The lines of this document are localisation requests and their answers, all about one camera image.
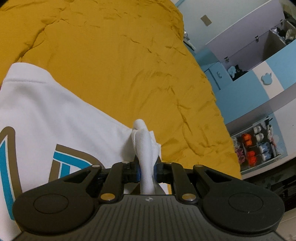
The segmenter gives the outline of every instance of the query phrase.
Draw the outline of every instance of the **ribbed gray panel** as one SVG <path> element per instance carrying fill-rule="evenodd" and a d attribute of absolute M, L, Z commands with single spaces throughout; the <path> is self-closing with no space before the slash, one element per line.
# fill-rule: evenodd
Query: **ribbed gray panel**
<path fill-rule="evenodd" d="M 174 196 L 125 195 L 115 204 L 103 205 L 85 226 L 68 234 L 43 237 L 22 233 L 15 241 L 282 241 L 276 233 L 240 237 L 209 224 L 196 206 L 184 205 Z"/>

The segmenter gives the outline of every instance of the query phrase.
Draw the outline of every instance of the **white stripe panel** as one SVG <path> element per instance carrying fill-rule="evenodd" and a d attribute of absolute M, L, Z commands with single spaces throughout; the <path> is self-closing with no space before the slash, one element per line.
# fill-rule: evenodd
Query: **white stripe panel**
<path fill-rule="evenodd" d="M 278 80 L 274 72 L 271 70 L 269 65 L 266 63 L 266 61 L 262 62 L 261 64 L 253 68 L 253 71 L 259 79 L 259 82 L 265 89 L 269 99 L 272 99 L 273 97 L 277 96 L 279 93 L 284 91 L 283 86 L 281 85 L 280 81 Z M 272 83 L 270 85 L 263 84 L 263 81 L 261 80 L 261 77 L 266 73 L 271 73 Z"/>

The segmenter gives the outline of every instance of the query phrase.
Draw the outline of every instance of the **light blue cloth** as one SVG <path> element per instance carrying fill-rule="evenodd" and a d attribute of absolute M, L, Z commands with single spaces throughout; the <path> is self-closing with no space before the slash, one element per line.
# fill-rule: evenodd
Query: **light blue cloth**
<path fill-rule="evenodd" d="M 235 68 L 234 66 L 231 66 L 231 67 L 227 70 L 227 72 L 229 73 L 229 75 L 231 76 L 231 78 L 234 78 L 234 76 L 235 76 L 237 70 L 236 70 L 236 68 Z"/>

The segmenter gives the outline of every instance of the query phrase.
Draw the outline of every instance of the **white garment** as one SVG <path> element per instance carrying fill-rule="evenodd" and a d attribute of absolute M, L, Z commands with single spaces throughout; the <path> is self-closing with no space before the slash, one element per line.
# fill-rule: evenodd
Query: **white garment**
<path fill-rule="evenodd" d="M 133 131 L 63 88 L 46 70 L 13 64 L 0 90 L 0 131 L 4 129 L 2 136 L 8 133 L 0 140 L 0 239 L 8 241 L 19 233 L 7 208 L 17 194 L 17 182 L 11 178 L 17 172 L 25 192 L 47 183 L 50 175 L 58 178 L 97 163 L 110 168 L 116 162 L 133 160 L 137 153 L 144 174 L 143 192 L 152 194 L 152 165 L 160 145 L 143 121 L 136 121 L 135 128 L 138 122 L 144 130 Z"/>

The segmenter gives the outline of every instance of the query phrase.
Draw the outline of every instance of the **yellow bedsheet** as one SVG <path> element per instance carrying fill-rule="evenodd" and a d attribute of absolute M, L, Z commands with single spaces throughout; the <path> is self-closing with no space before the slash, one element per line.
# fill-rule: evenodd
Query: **yellow bedsheet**
<path fill-rule="evenodd" d="M 0 80 L 14 62 L 49 71 L 132 127 L 143 119 L 162 158 L 240 178 L 211 85 L 184 46 L 170 0 L 9 0 L 0 8 Z"/>

